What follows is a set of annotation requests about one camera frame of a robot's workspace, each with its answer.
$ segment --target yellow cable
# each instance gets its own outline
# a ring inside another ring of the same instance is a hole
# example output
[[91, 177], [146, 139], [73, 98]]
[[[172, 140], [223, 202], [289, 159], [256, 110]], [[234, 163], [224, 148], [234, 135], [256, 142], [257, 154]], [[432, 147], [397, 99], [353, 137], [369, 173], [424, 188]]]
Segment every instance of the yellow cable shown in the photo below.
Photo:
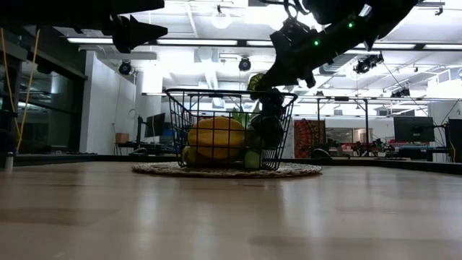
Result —
[[454, 148], [454, 144], [451, 141], [449, 142], [450, 142], [451, 147], [453, 148], [453, 163], [455, 163], [456, 162], [456, 149]]
[[19, 140], [17, 142], [17, 151], [19, 151], [19, 148], [21, 147], [21, 142], [22, 142], [22, 132], [24, 131], [24, 122], [26, 121], [26, 116], [27, 116], [27, 104], [29, 103], [30, 88], [32, 87], [32, 80], [33, 80], [33, 77], [34, 77], [35, 58], [37, 58], [38, 39], [39, 38], [40, 38], [40, 29], [37, 30], [37, 35], [35, 36], [34, 55], [33, 55], [33, 58], [32, 58], [32, 70], [30, 72], [29, 85], [27, 86], [26, 104], [25, 104], [25, 108], [24, 108], [24, 116], [22, 117], [22, 122], [21, 122], [21, 132], [19, 133]]
[[[9, 83], [9, 74], [8, 74], [8, 63], [6, 62], [6, 44], [5, 44], [5, 35], [3, 28], [0, 28], [1, 32], [1, 47], [3, 48], [3, 62], [5, 64], [5, 75], [6, 75], [6, 85], [8, 85], [8, 92], [9, 92], [9, 102], [12, 104], [12, 111], [16, 113], [14, 109], [14, 102], [13, 102], [13, 94], [12, 94], [12, 86]], [[17, 136], [19, 137], [19, 125], [17, 123], [17, 118], [14, 118], [14, 123], [16, 124]]]

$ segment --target round jute mat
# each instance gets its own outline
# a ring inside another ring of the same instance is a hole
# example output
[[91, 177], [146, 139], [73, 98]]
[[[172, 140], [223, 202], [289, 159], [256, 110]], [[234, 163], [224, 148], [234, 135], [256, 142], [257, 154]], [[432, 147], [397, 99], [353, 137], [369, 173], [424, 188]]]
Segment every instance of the round jute mat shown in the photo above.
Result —
[[177, 162], [142, 163], [133, 165], [135, 173], [148, 173], [159, 176], [194, 178], [293, 178], [319, 176], [320, 166], [281, 163], [278, 170], [236, 170], [217, 168], [181, 168]]

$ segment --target bottle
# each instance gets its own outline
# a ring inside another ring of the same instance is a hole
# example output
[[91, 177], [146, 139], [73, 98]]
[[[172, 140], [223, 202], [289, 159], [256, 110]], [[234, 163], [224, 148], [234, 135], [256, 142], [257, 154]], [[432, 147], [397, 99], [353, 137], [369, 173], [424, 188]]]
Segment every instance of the bottle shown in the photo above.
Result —
[[5, 160], [5, 171], [7, 173], [11, 173], [13, 170], [13, 160], [14, 160], [14, 155], [12, 152], [8, 152], [6, 154], [6, 160]]

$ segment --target fruit basket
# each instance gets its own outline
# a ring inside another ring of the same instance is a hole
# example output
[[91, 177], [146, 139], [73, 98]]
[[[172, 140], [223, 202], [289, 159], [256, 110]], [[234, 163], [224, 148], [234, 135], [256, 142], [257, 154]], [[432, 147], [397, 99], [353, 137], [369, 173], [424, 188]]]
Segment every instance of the fruit basket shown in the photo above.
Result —
[[296, 94], [276, 88], [165, 93], [181, 167], [277, 170]]

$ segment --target computer monitor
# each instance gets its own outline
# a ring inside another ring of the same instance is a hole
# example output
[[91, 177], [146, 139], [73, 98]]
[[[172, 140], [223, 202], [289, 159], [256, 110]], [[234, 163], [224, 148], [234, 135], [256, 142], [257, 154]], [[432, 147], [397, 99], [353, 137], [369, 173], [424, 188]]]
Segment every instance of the computer monitor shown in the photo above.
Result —
[[424, 116], [397, 116], [393, 118], [397, 142], [434, 142], [433, 118]]
[[164, 133], [165, 113], [146, 118], [144, 138], [159, 137]]

